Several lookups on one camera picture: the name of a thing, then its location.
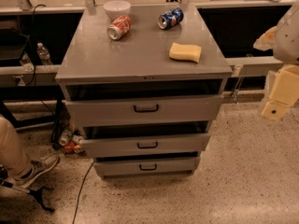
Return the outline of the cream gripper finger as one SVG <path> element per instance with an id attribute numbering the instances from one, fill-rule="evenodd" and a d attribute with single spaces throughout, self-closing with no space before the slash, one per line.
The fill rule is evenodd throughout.
<path id="1" fill-rule="evenodd" d="M 273 75 L 271 91 L 267 96 L 262 117 L 281 119 L 299 99 L 299 66 L 284 65 Z"/>

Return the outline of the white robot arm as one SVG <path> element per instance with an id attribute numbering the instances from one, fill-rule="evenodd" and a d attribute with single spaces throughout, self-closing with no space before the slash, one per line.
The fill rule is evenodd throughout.
<path id="1" fill-rule="evenodd" d="M 299 99 L 299 1 L 296 1 L 278 24 L 263 33 L 253 44 L 255 49 L 273 50 L 284 66 L 275 80 L 262 111 L 265 119 L 281 119 Z"/>

